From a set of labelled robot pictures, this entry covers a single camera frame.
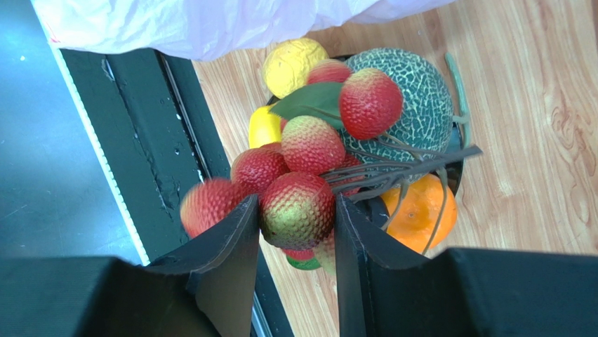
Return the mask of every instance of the yellow fruit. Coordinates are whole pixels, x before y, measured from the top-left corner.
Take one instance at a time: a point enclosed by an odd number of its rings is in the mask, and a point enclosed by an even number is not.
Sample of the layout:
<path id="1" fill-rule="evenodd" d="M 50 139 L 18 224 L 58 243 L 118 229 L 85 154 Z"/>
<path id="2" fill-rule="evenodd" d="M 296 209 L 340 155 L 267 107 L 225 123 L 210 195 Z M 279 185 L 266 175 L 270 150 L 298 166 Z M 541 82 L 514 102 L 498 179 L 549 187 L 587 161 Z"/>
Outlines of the yellow fruit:
<path id="1" fill-rule="evenodd" d="M 276 97 L 283 98 L 304 86 L 310 70 L 327 58 L 326 49 L 318 41 L 307 37 L 288 40 L 268 54 L 262 77 L 268 89 Z"/>
<path id="2" fill-rule="evenodd" d="M 273 105 L 260 107 L 251 115 L 249 119 L 250 149 L 280 142 L 280 117 L 270 113 L 270 108 Z"/>

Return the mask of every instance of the red lychee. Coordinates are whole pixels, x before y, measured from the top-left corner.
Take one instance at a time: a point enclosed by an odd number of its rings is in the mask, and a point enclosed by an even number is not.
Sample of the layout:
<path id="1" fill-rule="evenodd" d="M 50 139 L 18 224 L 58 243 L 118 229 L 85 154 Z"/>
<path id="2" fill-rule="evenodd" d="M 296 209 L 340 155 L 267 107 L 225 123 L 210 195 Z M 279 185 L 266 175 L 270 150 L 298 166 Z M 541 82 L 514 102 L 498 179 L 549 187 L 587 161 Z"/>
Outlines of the red lychee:
<path id="1" fill-rule="evenodd" d="M 351 76 L 351 69 L 343 62 L 332 58 L 318 62 L 307 75 L 307 84 L 319 82 L 343 83 Z"/>
<path id="2" fill-rule="evenodd" d="M 260 200 L 264 239 L 280 249 L 316 246 L 334 226 L 335 197 L 321 177 L 290 172 L 276 179 Z"/>
<path id="3" fill-rule="evenodd" d="M 180 205 L 182 226 L 193 239 L 226 218 L 246 195 L 242 186 L 224 178 L 197 184 Z"/>
<path id="4" fill-rule="evenodd" d="M 282 251 L 290 258 L 296 261 L 307 261 L 314 258 L 314 252 L 311 249 L 304 251 L 294 251 L 292 249 L 282 249 Z"/>
<path id="5" fill-rule="evenodd" d="M 403 94 L 384 72 L 364 68 L 352 74 L 339 95 L 340 119 L 357 140 L 380 136 L 403 113 Z"/>
<path id="6" fill-rule="evenodd" d="M 288 121 L 281 144 L 284 161 L 295 172 L 319 175 L 338 167 L 345 158 L 338 132 L 317 117 L 299 116 Z"/>
<path id="7" fill-rule="evenodd" d="M 337 169 L 343 169 L 343 168 L 347 168 L 347 167 L 351 167 L 351 166 L 358 166 L 361 165 L 362 163 L 359 161 L 359 159 L 355 158 L 354 156 L 352 156 L 351 154 L 347 153 L 345 155 L 345 160 L 343 160 L 343 163 L 337 168 Z M 349 179 L 345 179 L 345 180 L 341 180 L 341 181 L 336 181 L 334 183 L 330 183 L 331 187 L 336 187 L 339 185 L 343 185 L 346 183 L 351 183 L 354 181 L 359 181 L 363 179 L 363 176 L 357 176 L 357 177 L 353 177 L 353 178 L 349 178 Z M 348 191 L 344 191 L 342 192 L 342 195 L 346 196 L 346 197 L 350 197 L 356 193 L 359 192 L 359 187 L 354 188 L 353 190 L 348 190 Z"/>
<path id="8" fill-rule="evenodd" d="M 259 196 L 276 178 L 289 171 L 280 152 L 259 147 L 246 150 L 233 161 L 230 178 L 249 194 Z"/>
<path id="9" fill-rule="evenodd" d="M 274 143 L 270 143 L 270 144 L 264 144 L 262 146 L 260 146 L 261 149 L 269 149 L 278 153 L 282 153 L 282 146 L 280 144 L 280 142 L 274 142 Z"/>

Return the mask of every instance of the wooden floor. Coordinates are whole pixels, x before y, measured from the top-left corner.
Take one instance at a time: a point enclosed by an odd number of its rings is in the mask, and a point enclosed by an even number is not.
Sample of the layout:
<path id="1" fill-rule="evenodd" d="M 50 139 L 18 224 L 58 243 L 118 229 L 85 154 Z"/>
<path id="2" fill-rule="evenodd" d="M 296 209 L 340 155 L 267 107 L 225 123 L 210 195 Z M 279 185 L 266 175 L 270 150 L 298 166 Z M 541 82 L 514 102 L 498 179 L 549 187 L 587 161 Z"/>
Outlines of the wooden floor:
<path id="1" fill-rule="evenodd" d="M 426 57 L 452 88 L 459 65 L 472 110 L 458 224 L 446 246 L 598 254 L 598 48 L 590 0 L 457 0 L 384 25 L 312 32 L 331 55 L 391 46 Z M 248 148 L 251 113 L 270 93 L 265 50 L 196 63 L 229 159 Z M 335 280 L 301 272 L 262 244 L 297 336 L 338 336 Z"/>

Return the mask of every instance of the white plastic bag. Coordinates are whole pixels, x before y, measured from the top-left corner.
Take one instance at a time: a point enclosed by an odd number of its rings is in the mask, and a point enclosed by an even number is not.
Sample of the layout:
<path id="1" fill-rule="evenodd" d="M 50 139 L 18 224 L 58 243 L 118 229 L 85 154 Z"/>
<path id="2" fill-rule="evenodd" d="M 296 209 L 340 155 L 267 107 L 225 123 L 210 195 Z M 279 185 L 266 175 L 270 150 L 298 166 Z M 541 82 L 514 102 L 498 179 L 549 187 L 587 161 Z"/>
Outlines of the white plastic bag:
<path id="1" fill-rule="evenodd" d="M 347 21 L 384 23 L 455 0 L 32 0 L 50 44 L 95 53 L 154 48 L 209 61 Z"/>

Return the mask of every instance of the melon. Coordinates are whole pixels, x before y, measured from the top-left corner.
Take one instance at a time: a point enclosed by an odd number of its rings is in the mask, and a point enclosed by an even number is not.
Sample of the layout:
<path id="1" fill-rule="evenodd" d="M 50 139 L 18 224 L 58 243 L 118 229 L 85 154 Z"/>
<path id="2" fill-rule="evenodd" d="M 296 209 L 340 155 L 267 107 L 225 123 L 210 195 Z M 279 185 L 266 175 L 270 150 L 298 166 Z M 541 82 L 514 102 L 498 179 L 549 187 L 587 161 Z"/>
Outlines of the melon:
<path id="1" fill-rule="evenodd" d="M 387 132 L 398 140 L 420 149 L 445 152 L 453 130 L 453 100 L 444 78 L 426 59 L 418 54 L 399 48 L 374 48 L 353 55 L 347 66 L 357 72 L 364 68 L 376 68 L 388 75 L 402 90 L 403 114 Z M 375 140 L 357 140 L 346 129 L 340 129 L 345 147 L 361 150 L 395 161 L 413 161 L 411 154 L 384 146 Z M 373 163 L 373 159 L 354 154 L 361 162 Z M 421 173 L 409 176 L 413 183 L 423 177 Z"/>

